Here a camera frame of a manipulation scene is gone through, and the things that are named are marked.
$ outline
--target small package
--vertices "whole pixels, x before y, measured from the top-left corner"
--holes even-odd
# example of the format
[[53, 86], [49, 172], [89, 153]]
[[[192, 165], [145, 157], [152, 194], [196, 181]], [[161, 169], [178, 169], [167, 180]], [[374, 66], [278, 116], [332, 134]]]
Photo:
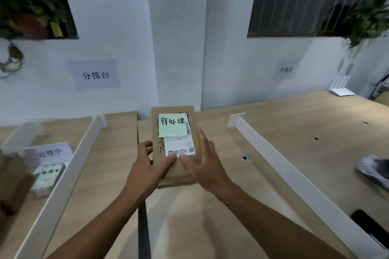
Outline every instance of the small package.
[[51, 194], [62, 172], [65, 170], [65, 164], [46, 165], [43, 167], [38, 178], [35, 180], [31, 188], [31, 192], [35, 197], [48, 196]]
[[161, 180], [158, 188], [194, 184], [195, 181], [182, 167], [178, 158], [180, 153], [184, 153], [195, 163], [200, 162], [200, 142], [193, 106], [154, 107], [151, 109], [151, 119], [153, 164], [158, 165], [171, 153], [177, 154], [177, 161]]

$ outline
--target white router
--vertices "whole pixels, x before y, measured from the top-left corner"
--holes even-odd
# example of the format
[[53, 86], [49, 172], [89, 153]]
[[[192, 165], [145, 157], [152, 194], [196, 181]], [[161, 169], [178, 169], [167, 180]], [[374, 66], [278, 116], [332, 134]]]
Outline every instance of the white router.
[[345, 86], [348, 83], [348, 80], [350, 79], [350, 76], [339, 76], [336, 77], [332, 84], [331, 87], [329, 88], [329, 92], [339, 96], [339, 97], [344, 97], [344, 96], [349, 96], [349, 95], [355, 95], [354, 92], [351, 90], [348, 90]]

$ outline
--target white divider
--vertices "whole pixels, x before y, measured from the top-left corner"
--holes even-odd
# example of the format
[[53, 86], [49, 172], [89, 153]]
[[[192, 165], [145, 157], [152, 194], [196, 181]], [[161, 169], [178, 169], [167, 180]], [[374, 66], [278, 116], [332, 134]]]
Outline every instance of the white divider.
[[23, 149], [31, 146], [32, 141], [38, 135], [46, 134], [40, 123], [30, 122], [20, 125], [2, 144], [4, 154], [19, 153], [23, 155]]
[[93, 121], [75, 150], [70, 164], [62, 173], [14, 259], [41, 259], [43, 257], [86, 159], [100, 134], [102, 125], [106, 125], [104, 116], [93, 117]]
[[386, 258], [385, 251], [312, 182], [260, 136], [241, 115], [231, 115], [238, 131], [269, 162], [280, 177], [359, 259]]

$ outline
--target yellow tag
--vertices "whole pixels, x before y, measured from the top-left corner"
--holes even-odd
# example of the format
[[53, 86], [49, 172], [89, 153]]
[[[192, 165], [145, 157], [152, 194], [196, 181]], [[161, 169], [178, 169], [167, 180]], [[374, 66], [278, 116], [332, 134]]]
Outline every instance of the yellow tag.
[[8, 20], [8, 26], [10, 26], [12, 29], [19, 31], [19, 27], [15, 24], [13, 20]]
[[52, 33], [54, 34], [54, 37], [63, 37], [63, 33], [60, 27], [60, 24], [56, 21], [50, 22]]

